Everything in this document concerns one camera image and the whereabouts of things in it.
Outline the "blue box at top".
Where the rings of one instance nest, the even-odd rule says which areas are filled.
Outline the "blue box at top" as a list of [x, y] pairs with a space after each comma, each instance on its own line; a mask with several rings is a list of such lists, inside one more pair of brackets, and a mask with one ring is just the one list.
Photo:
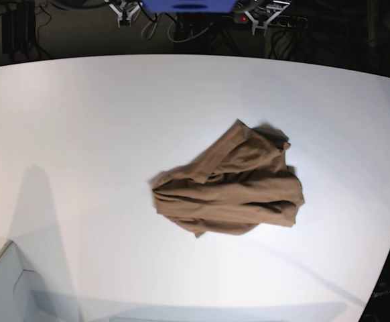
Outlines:
[[228, 13], [237, 0], [144, 0], [153, 13]]

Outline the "brown t-shirt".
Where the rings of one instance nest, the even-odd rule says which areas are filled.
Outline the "brown t-shirt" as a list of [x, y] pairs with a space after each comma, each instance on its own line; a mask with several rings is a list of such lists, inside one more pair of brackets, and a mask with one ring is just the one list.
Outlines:
[[292, 227], [305, 200], [285, 161], [289, 147], [281, 130], [237, 120], [191, 163], [153, 181], [155, 209], [195, 237], [243, 235], [261, 224]]

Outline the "white bin at corner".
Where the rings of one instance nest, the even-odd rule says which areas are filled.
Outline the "white bin at corner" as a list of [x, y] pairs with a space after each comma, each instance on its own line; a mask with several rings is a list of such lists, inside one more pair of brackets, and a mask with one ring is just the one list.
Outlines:
[[12, 241], [0, 249], [0, 321], [82, 321], [76, 300], [56, 292]]

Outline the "black power strip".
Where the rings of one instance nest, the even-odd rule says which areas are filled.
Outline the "black power strip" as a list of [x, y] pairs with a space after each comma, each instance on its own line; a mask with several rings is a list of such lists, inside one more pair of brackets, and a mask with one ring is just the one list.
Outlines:
[[267, 22], [268, 17], [265, 16], [263, 21], [259, 21], [258, 25], [254, 27], [253, 21], [248, 15], [244, 13], [236, 13], [233, 15], [234, 22], [237, 24], [248, 25], [251, 30], [261, 30], [266, 28], [308, 28], [308, 19], [305, 17], [297, 17], [291, 15], [278, 15], [274, 20], [270, 21], [267, 27], [263, 25]]

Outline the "black equipment box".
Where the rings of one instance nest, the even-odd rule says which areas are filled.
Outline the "black equipment box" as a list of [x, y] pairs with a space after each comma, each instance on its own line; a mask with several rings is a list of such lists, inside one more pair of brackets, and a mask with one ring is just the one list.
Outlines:
[[14, 55], [27, 54], [29, 46], [36, 41], [35, 2], [22, 1], [14, 9], [1, 16], [2, 53]]

